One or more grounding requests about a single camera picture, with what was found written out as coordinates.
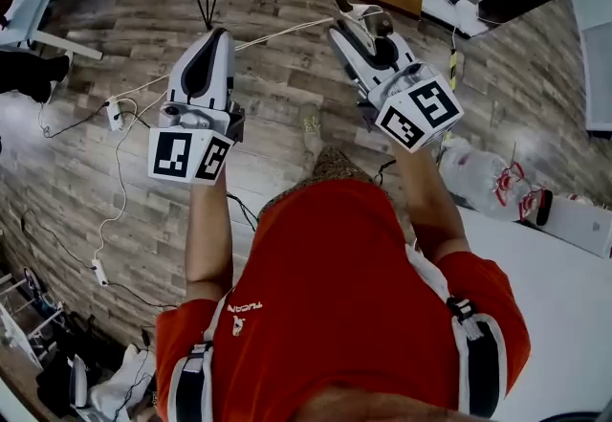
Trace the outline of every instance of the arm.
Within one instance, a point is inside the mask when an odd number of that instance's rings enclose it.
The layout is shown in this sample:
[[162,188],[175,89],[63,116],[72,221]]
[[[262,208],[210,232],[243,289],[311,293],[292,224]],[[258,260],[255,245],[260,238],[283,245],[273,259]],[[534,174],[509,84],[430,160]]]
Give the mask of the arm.
[[220,300],[231,288],[231,226],[226,172],[214,186],[192,186],[185,250],[186,300]]
[[470,251],[459,210],[426,148],[408,153],[391,142],[406,207],[423,254],[434,264],[452,252]]

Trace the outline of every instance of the person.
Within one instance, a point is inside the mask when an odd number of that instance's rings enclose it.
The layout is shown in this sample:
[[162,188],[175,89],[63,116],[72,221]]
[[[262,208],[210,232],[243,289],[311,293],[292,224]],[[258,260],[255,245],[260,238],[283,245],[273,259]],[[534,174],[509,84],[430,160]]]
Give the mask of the person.
[[[457,412],[459,354],[447,306],[406,259],[383,190],[324,146],[318,112],[302,109],[312,176],[260,213],[251,256],[214,332],[216,421],[480,420]],[[458,298],[503,332],[507,388],[530,341],[506,275],[470,251],[459,211],[426,149],[395,143],[405,204],[423,255]],[[225,173],[193,186],[186,300],[157,319],[158,412],[167,420],[175,365],[203,343],[232,280]]]

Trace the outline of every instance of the sneaker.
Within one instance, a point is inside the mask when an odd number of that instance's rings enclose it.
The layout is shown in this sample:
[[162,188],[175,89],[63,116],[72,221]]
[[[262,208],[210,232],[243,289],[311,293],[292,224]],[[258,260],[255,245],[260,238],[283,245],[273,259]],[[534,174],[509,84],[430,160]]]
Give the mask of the sneaker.
[[316,160],[323,149],[321,139],[320,111],[314,104],[305,104],[299,109],[299,119],[304,134],[304,146],[310,158]]

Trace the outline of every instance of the laminate floor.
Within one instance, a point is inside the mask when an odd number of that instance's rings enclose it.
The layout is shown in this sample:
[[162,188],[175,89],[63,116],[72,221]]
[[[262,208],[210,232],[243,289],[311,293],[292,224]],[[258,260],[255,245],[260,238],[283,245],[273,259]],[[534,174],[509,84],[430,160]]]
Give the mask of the laminate floor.
[[[238,41],[276,33],[330,14],[323,0],[218,0],[214,23]],[[396,30],[415,54],[448,71],[450,33],[427,22],[393,14]],[[52,133],[97,110],[104,100],[167,74],[175,60],[202,35],[195,0],[57,0],[48,30],[104,51],[102,61],[80,56],[67,85],[57,89],[42,113]],[[457,97],[466,115],[454,131],[528,169],[530,178],[555,191],[584,193],[612,201],[612,144],[589,141],[584,131],[584,79],[579,38],[569,0],[557,0],[491,33],[457,38]],[[160,81],[134,94],[140,108],[164,92]],[[374,175],[389,159],[384,137],[367,133],[354,107],[354,90],[317,26],[275,37],[237,54],[235,98],[246,108],[245,141],[228,161],[229,191],[255,213],[295,184],[303,153],[298,109],[322,109],[324,139],[338,145]],[[159,308],[119,287],[98,286],[42,231],[32,214],[53,229],[65,246],[89,264],[99,246],[99,224],[122,204],[115,146],[106,115],[55,138],[45,139],[39,106],[18,94],[0,96],[0,227],[3,250],[13,268],[32,266],[67,307],[94,314],[104,330],[123,342],[138,341]],[[156,108],[144,119],[157,123]],[[184,292],[183,252],[188,188],[146,175],[147,130],[135,125],[118,152],[127,206],[104,228],[98,254],[110,280],[143,299],[176,303]],[[390,168],[384,188],[401,211],[397,175]],[[252,230],[235,203],[230,214],[240,274]]]

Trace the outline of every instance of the shoe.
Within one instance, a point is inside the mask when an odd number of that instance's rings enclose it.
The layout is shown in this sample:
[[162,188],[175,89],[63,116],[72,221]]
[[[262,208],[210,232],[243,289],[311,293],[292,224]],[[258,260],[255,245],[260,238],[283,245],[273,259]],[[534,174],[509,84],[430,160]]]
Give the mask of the shoe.
[[304,146],[310,157],[316,160],[323,149],[321,139],[320,111],[314,104],[305,104],[299,109],[299,119],[304,134]]

